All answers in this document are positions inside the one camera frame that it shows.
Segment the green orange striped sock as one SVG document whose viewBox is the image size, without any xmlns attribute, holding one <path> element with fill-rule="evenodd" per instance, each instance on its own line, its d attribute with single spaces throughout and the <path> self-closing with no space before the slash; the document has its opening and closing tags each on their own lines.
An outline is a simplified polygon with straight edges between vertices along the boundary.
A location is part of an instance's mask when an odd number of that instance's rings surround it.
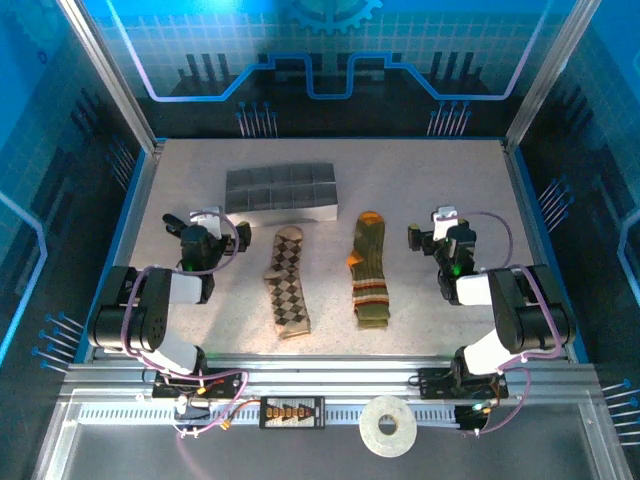
<svg viewBox="0 0 640 480">
<path fill-rule="evenodd" d="M 390 298 L 383 269 L 384 238 L 384 218 L 374 211 L 361 213 L 347 259 L 352 276 L 353 308 L 361 329 L 386 328 L 390 319 Z"/>
</svg>

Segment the beige brown argyle sock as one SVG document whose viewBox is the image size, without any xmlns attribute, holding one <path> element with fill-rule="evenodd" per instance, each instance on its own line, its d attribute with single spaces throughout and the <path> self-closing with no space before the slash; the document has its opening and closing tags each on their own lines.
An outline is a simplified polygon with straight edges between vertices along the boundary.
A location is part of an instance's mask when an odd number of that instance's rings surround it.
<svg viewBox="0 0 640 480">
<path fill-rule="evenodd" d="M 270 266 L 263 279 L 270 297 L 278 337 L 282 340 L 311 333 L 300 277 L 303 231 L 289 225 L 274 235 Z"/>
</svg>

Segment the white tape roll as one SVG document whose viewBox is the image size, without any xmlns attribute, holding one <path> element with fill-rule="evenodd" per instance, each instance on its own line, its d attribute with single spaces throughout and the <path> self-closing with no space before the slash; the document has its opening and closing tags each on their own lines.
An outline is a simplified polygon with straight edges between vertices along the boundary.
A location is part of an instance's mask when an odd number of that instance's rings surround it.
<svg viewBox="0 0 640 480">
<path fill-rule="evenodd" d="M 364 406 L 359 417 L 359 432 L 372 453 L 397 458 L 414 445 L 417 422 L 405 401 L 394 396 L 378 396 Z"/>
</svg>

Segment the grey divided organizer box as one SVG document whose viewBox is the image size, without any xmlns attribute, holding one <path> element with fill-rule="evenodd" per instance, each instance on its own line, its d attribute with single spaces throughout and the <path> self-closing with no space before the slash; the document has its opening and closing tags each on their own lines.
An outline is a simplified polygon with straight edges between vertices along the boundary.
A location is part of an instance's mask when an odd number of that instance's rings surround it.
<svg viewBox="0 0 640 480">
<path fill-rule="evenodd" d="M 232 222 L 253 227 L 335 221 L 334 165 L 294 163 L 229 170 L 224 212 Z"/>
</svg>

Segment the black white connector block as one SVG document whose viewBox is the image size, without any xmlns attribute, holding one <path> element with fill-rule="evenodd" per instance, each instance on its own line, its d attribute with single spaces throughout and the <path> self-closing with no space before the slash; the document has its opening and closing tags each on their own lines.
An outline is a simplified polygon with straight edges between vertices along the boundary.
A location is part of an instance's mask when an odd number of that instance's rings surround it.
<svg viewBox="0 0 640 480">
<path fill-rule="evenodd" d="M 174 407 L 174 420 L 178 423 L 189 423 L 211 419 L 208 407 L 196 407 L 189 402 L 177 403 Z"/>
</svg>

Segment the black controller board with LED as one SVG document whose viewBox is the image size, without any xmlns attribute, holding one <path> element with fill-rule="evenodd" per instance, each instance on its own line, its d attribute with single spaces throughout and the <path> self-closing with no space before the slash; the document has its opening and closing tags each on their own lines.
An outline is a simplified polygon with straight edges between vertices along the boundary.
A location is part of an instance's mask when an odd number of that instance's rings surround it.
<svg viewBox="0 0 640 480">
<path fill-rule="evenodd" d="M 482 430 L 488 422 L 490 413 L 491 408 L 482 404 L 460 405 L 454 408 L 455 421 L 459 429 L 464 431 Z"/>
</svg>

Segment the black power distribution board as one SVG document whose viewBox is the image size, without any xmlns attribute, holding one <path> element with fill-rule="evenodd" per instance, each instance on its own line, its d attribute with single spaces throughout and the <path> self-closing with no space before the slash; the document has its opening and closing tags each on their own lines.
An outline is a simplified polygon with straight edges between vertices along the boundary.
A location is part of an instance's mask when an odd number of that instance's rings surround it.
<svg viewBox="0 0 640 480">
<path fill-rule="evenodd" d="M 259 428 L 324 429 L 325 398 L 321 396 L 276 396 L 260 399 Z"/>
</svg>

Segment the aluminium table side rail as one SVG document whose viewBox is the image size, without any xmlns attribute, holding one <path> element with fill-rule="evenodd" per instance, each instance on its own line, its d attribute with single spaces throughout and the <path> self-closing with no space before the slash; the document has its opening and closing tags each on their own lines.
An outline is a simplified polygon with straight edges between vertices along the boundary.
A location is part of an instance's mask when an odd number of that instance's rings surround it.
<svg viewBox="0 0 640 480">
<path fill-rule="evenodd" d="M 88 340 L 89 322 L 98 307 L 100 293 L 105 286 L 109 270 L 115 265 L 129 264 L 166 141 L 166 138 L 160 138 L 152 153 L 142 151 L 138 157 L 96 292 L 89 308 L 86 326 L 76 350 L 75 363 L 85 363 L 92 355 L 93 347 Z"/>
<path fill-rule="evenodd" d="M 544 225 L 538 196 L 523 154 L 520 148 L 517 147 L 512 153 L 505 153 L 505 155 L 532 258 L 536 263 L 545 263 L 550 267 L 555 279 L 559 282 L 563 299 L 567 302 L 569 309 L 572 310 L 568 291 L 553 251 L 550 235 Z"/>
</svg>

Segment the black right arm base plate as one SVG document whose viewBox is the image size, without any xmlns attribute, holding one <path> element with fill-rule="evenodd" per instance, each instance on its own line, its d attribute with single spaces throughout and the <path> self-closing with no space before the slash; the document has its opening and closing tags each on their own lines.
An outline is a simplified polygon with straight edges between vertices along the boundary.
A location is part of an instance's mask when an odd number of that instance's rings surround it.
<svg viewBox="0 0 640 480">
<path fill-rule="evenodd" d="M 446 368 L 420 368 L 407 380 L 407 384 L 417 388 L 423 400 L 489 400 L 509 397 L 506 379 L 495 374 L 475 376 L 454 373 Z"/>
</svg>

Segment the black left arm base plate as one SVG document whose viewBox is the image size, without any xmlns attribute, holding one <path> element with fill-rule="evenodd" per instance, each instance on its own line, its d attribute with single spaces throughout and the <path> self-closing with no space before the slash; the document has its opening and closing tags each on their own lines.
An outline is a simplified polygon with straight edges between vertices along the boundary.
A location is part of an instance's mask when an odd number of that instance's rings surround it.
<svg viewBox="0 0 640 480">
<path fill-rule="evenodd" d="M 153 382 L 152 397 L 177 399 L 186 395 L 189 399 L 232 399 L 240 389 L 242 374 L 210 380 L 186 380 L 157 373 Z"/>
</svg>

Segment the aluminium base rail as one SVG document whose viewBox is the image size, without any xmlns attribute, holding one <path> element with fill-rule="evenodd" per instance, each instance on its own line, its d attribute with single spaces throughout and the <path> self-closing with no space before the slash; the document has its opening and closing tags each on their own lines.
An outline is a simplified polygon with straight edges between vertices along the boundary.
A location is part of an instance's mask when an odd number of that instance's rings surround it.
<svg viewBox="0 0 640 480">
<path fill-rule="evenodd" d="M 419 391 L 408 384 L 421 368 L 450 370 L 446 357 L 394 355 L 257 355 L 227 354 L 209 360 L 214 369 L 249 373 L 247 396 L 322 395 L 333 402 L 351 403 L 378 395 L 418 401 Z M 590 364 L 561 360 L 529 361 L 529 400 L 536 404 L 581 403 L 600 395 L 596 371 Z M 62 397 L 87 401 L 107 398 L 132 400 L 151 395 L 155 374 L 132 359 L 102 355 L 69 368 Z"/>
</svg>

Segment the aluminium frame post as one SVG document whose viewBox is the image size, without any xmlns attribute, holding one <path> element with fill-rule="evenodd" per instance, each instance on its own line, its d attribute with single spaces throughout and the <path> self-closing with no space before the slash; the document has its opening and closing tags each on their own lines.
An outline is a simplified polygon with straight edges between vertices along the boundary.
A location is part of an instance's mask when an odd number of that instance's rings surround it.
<svg viewBox="0 0 640 480">
<path fill-rule="evenodd" d="M 156 136 L 83 1 L 56 0 L 56 3 L 141 148 L 148 155 L 154 154 L 158 145 Z"/>
<path fill-rule="evenodd" d="M 507 130 L 504 145 L 507 154 L 514 153 L 523 140 L 601 2 L 602 0 L 576 0 L 574 3 Z"/>
</svg>

